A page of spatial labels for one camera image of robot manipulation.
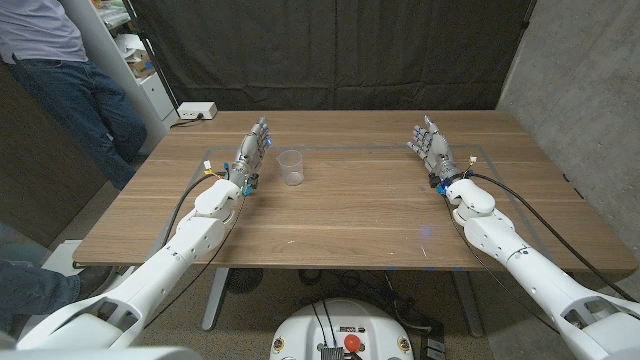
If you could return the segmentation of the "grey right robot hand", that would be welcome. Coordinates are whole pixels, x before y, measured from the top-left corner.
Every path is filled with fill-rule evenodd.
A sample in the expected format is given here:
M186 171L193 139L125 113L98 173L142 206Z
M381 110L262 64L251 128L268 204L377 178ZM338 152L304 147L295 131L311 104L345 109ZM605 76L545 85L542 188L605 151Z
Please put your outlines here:
M445 189L461 177L446 138L428 115L424 126L416 125L407 146L423 161L432 188Z

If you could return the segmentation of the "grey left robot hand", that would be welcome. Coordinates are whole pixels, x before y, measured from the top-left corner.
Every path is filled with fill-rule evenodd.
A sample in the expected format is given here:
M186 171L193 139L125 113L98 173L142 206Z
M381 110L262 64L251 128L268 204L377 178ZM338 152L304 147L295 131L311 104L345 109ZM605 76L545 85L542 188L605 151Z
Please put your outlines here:
M244 137L228 170L228 180L236 184L244 196L257 188L258 172L270 145L266 117L261 116Z

